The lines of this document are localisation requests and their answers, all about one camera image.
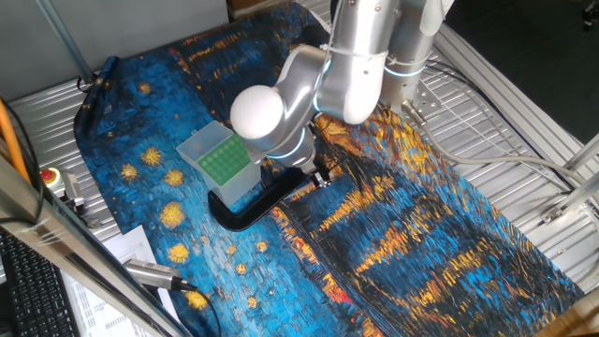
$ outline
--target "blue fabric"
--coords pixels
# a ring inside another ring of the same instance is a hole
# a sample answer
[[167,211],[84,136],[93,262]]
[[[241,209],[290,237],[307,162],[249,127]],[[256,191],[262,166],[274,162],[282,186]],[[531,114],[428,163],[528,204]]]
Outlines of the blue fabric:
[[[175,148],[212,120],[230,126],[241,90],[273,85],[293,48],[327,40],[306,10],[284,5],[110,58],[75,133],[121,231],[143,226],[158,263],[211,297],[225,335],[532,336],[580,299],[383,107],[360,126],[319,119],[331,187],[303,191],[243,232],[213,220],[200,173]],[[281,169],[268,163],[267,181]],[[202,303],[173,299],[188,329],[214,334]]]

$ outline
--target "keyboard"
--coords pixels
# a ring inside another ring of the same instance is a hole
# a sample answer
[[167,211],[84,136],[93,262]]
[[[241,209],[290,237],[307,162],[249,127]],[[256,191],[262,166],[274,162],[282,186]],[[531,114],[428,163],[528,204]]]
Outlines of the keyboard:
[[78,337],[59,269],[2,230],[0,256],[12,300],[14,335]]

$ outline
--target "orange pole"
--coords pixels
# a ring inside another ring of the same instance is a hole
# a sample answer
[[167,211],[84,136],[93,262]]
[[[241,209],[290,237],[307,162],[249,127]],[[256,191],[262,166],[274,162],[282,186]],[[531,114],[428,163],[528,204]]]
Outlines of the orange pole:
[[19,146],[15,129],[12,127],[7,109],[2,101],[0,101],[0,129],[2,129],[4,140],[7,142],[8,152],[12,159],[12,166],[19,172],[19,174],[21,174],[23,179],[31,184],[27,168],[25,167],[25,161],[22,159],[21,146]]

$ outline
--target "clear plastic box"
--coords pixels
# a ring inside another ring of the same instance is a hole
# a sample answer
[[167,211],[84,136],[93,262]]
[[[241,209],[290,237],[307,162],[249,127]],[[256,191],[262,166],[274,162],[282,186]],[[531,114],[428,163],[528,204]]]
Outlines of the clear plastic box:
[[216,121],[179,145],[177,152],[229,208],[260,182],[260,166],[250,161],[240,137]]

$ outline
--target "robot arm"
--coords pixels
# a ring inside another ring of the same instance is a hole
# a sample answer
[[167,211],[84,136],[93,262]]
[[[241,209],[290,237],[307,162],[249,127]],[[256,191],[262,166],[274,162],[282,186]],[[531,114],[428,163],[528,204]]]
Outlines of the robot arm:
[[273,87],[241,92],[231,107],[233,128],[255,159],[319,173],[308,127],[314,114],[360,124],[379,98],[391,106],[413,99],[452,2],[341,0],[328,49],[298,47]]

